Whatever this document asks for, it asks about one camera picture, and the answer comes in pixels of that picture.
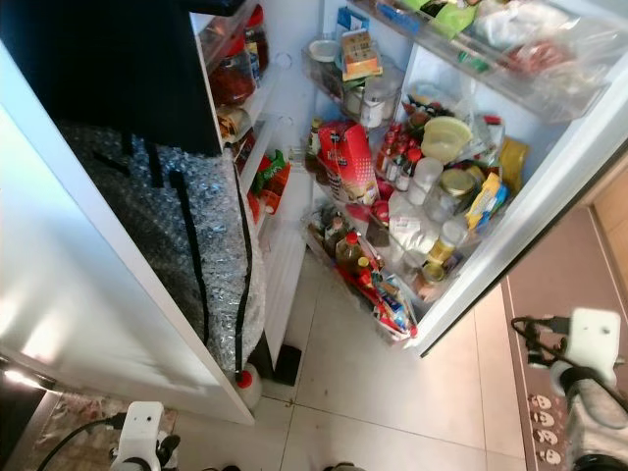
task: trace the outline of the floor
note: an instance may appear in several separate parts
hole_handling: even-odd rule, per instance
[[[525,470],[500,288],[424,359],[372,322],[308,251],[286,336],[296,386],[264,383],[254,427],[181,415],[181,469]]]

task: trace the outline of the refrigerator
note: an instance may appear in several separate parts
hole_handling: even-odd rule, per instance
[[[159,368],[147,367],[143,357],[135,355],[132,346],[136,343],[148,348],[143,335],[137,334],[137,339],[121,340],[123,348],[118,357],[114,355],[108,361],[91,358],[93,377],[77,381],[77,376],[85,369],[85,364],[73,360],[84,348],[84,339],[78,339],[80,329],[86,329],[89,324],[84,319],[73,320],[63,335],[65,345],[72,345],[60,347],[65,355],[63,362],[57,352],[52,353],[51,358],[43,358],[17,351],[18,341],[11,343],[11,347],[15,347],[13,351],[5,348],[4,352],[20,356],[21,361],[50,376],[65,377],[71,385],[83,384],[125,396],[168,392],[167,398],[175,407],[202,408],[210,416],[251,423],[250,413],[229,380],[186,324],[181,310],[73,158],[71,149],[64,144],[47,115],[81,119],[96,126],[118,126],[190,152],[212,155],[229,152],[221,139],[208,70],[224,57],[231,38],[241,33],[258,2],[245,0],[226,17],[215,15],[225,13],[215,9],[221,2],[209,0],[108,2],[108,6],[90,7],[70,0],[30,3],[33,4],[30,10],[22,6],[25,2],[6,2],[1,7],[4,12],[0,10],[4,13],[0,15],[2,74],[11,78],[2,80],[0,85],[7,127],[13,126],[13,132],[22,136],[21,146],[25,149],[30,146],[29,151],[34,149],[39,156],[43,179],[39,183],[49,184],[59,191],[59,198],[68,199],[64,200],[65,209],[60,211],[84,218],[86,226],[95,230],[88,240],[98,243],[104,240],[103,247],[113,249],[102,263],[106,262],[108,270],[116,275],[101,282],[109,285],[109,292],[113,293],[121,288],[115,279],[131,274],[128,284],[137,284],[137,290],[127,296],[136,303],[132,315],[137,316],[137,325],[150,324],[152,315],[161,316],[163,325],[150,331],[149,337],[160,341],[164,336],[185,354],[177,358],[161,357],[166,366],[155,371]],[[490,234],[467,257],[448,289],[438,300],[424,305],[419,313],[417,335],[408,343],[417,355],[427,355],[436,344],[446,341],[449,329],[500,282],[625,150],[628,136],[625,125],[628,122],[628,57],[625,55],[613,61],[599,85],[573,96],[550,87],[532,87],[525,79],[513,75],[469,68],[459,61],[461,52],[475,54],[491,64],[495,64],[496,59],[489,57],[486,51],[473,49],[474,44],[462,35],[449,40],[424,24],[418,30],[407,29],[378,9],[377,2],[261,0],[259,3],[264,10],[270,66],[257,91],[243,105],[251,125],[257,129],[255,145],[239,176],[243,193],[250,189],[265,152],[281,149],[285,156],[299,152],[302,155],[303,139],[314,116],[326,120],[342,117],[338,100],[304,73],[306,58],[303,56],[304,48],[314,38],[336,33],[341,7],[369,19],[369,32],[377,41],[381,55],[404,71],[404,88],[418,80],[437,83],[443,89],[470,86],[475,89],[475,109],[501,116],[506,134],[530,147],[522,190]],[[628,7],[618,2],[564,0],[553,3],[575,14],[601,17],[622,27],[628,22]],[[70,56],[58,54],[61,50],[56,49],[58,42],[46,41],[47,34],[51,34],[48,37],[56,37],[53,32],[59,34],[55,25],[64,21],[64,12],[72,12],[73,25],[80,25],[77,36],[68,37],[70,42],[74,41],[73,47],[80,50],[89,74],[81,70],[73,74],[72,68],[80,67],[78,65],[65,64],[58,68],[64,61],[70,62]],[[31,29],[20,29],[18,26],[27,23],[12,24],[14,19],[33,20]],[[77,37],[84,42],[77,44]],[[109,52],[107,57],[100,57],[106,50],[115,50],[121,56]],[[131,58],[128,51],[134,51]],[[47,68],[50,71],[63,69],[64,75],[52,76],[55,80],[51,80],[46,74]],[[94,82],[83,82],[85,77]],[[397,101],[395,115],[400,117],[402,113]],[[290,369],[290,365],[282,361],[281,352],[306,247],[300,220],[313,202],[324,195],[298,159],[291,164],[288,185],[277,213],[264,215],[249,228],[264,258],[267,287],[262,356],[271,375],[280,367]],[[27,184],[27,171],[23,169],[22,174],[26,175],[24,182]],[[41,193],[29,194],[33,201],[40,196]],[[44,209],[40,208],[40,213],[44,214]],[[76,295],[87,289],[80,285],[76,288]],[[46,295],[55,301],[51,293]],[[109,303],[107,299],[96,297],[93,302],[99,308]],[[115,309],[100,310],[103,332],[108,329],[122,332],[125,323],[130,322],[107,315]],[[111,349],[93,329],[84,332],[100,353]],[[133,365],[134,370],[131,368],[133,371],[122,376],[114,375],[116,368],[122,365]],[[172,379],[181,374],[189,381],[185,387]],[[121,379],[133,380],[134,386],[121,386]],[[158,388],[151,390],[148,386]],[[207,392],[216,392],[217,398],[209,400]],[[196,402],[190,404],[191,398]]]

